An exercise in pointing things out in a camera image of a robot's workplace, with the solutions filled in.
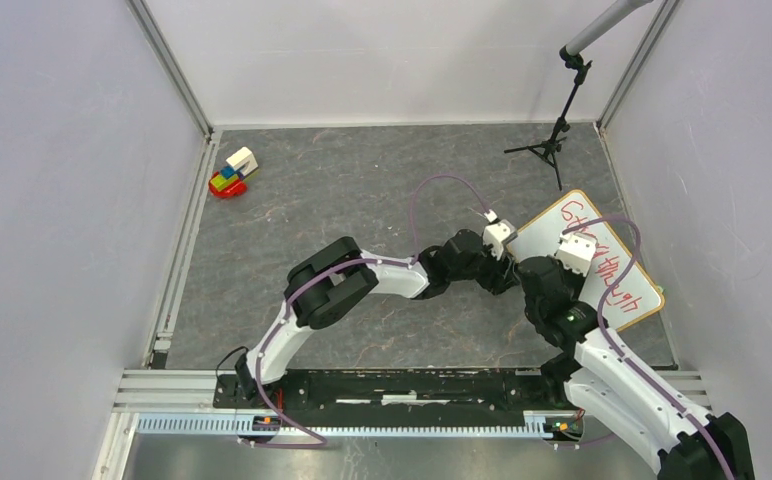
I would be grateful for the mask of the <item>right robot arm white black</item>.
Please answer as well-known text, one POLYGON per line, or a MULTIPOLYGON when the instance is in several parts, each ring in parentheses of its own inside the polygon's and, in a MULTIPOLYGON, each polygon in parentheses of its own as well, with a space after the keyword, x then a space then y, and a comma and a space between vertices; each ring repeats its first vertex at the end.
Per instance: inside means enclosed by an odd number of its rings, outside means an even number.
POLYGON ((579 300, 584 275, 550 256, 530 257, 514 273, 526 318, 562 351, 541 368, 539 392, 547 405, 571 404, 592 415, 660 479, 754 478, 741 421, 691 400, 626 346, 579 300))

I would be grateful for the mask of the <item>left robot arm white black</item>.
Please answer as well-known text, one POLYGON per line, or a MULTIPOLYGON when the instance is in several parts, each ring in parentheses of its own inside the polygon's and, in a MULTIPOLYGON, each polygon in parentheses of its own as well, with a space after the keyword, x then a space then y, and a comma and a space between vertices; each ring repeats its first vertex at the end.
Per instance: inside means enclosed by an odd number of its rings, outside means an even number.
POLYGON ((406 258, 374 254, 353 238, 342 237, 289 272, 276 319, 235 364, 237 392, 252 407, 268 405, 276 382, 306 340, 340 321, 369 295, 428 300, 462 281, 500 295, 516 285, 514 270, 511 257, 497 254, 479 234, 466 229, 406 258))

